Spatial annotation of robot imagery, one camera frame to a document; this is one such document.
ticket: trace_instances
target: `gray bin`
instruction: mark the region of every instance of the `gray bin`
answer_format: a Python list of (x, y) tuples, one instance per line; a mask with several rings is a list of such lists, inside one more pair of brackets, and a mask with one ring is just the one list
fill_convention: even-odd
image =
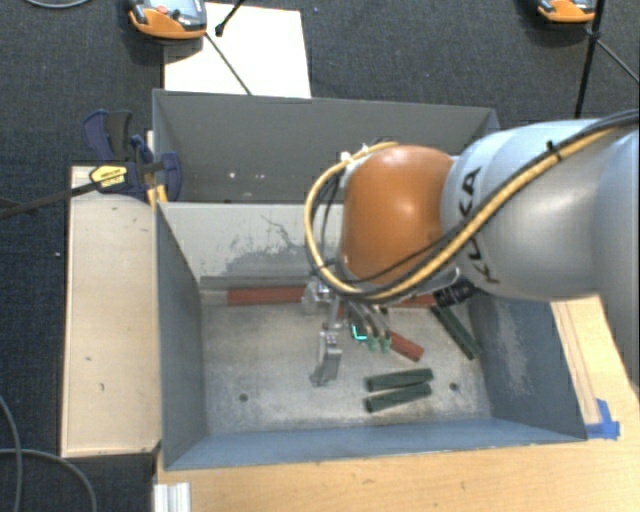
[[(474, 298), (457, 313), (469, 361), (426, 310), (391, 312), (425, 348), (413, 363), (341, 337), (338, 380), (314, 388), (324, 312), (228, 307), (234, 287), (299, 286), (302, 201), (342, 150), (391, 137), (460, 153), (497, 129), (490, 109), (154, 92), (158, 154), (177, 151), (180, 201), (162, 204), (157, 289), (165, 467), (308, 462), (586, 438), (548, 304)], [(328, 244), (336, 245), (340, 208)], [(368, 376), (430, 367), (433, 394), (368, 414)]]

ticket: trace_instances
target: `orange device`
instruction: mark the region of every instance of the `orange device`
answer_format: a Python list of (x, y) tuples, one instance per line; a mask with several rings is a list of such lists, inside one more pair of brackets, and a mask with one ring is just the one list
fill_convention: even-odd
[(129, 19), (140, 32), (162, 39), (197, 39), (207, 31), (203, 0), (128, 0)]
[(595, 0), (536, 0), (537, 11), (552, 23), (587, 23), (595, 16)]

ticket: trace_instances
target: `robotic arm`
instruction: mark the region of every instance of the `robotic arm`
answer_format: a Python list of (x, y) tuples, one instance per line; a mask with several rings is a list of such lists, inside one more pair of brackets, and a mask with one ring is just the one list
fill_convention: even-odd
[[(313, 220), (338, 179), (342, 238), (331, 269)], [(318, 278), (360, 305), (433, 291), (446, 275), (512, 298), (599, 293), (638, 385), (637, 111), (495, 133), (457, 159), (419, 146), (366, 148), (314, 184), (305, 231)]]

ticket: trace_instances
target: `blue tape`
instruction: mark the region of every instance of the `blue tape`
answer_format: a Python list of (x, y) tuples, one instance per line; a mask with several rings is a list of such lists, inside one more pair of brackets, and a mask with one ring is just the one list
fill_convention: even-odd
[(611, 439), (617, 441), (618, 437), (620, 437), (620, 422), (613, 421), (611, 418), (607, 402), (596, 398), (596, 403), (598, 404), (602, 421), (585, 425), (587, 436), (589, 439)]

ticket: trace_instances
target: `tripod leg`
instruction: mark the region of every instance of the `tripod leg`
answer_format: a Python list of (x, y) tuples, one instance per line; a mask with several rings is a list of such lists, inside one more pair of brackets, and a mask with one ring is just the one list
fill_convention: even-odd
[(222, 37), (222, 34), (224, 34), (224, 27), (227, 25), (228, 21), (233, 17), (233, 15), (236, 13), (236, 11), (238, 9), (240, 9), (240, 6), (245, 2), (245, 0), (238, 0), (235, 5), (233, 6), (233, 9), (231, 9), (231, 12), (229, 14), (227, 14), (227, 17), (222, 20), (222, 23), (220, 23), (217, 27), (216, 27), (216, 37)]

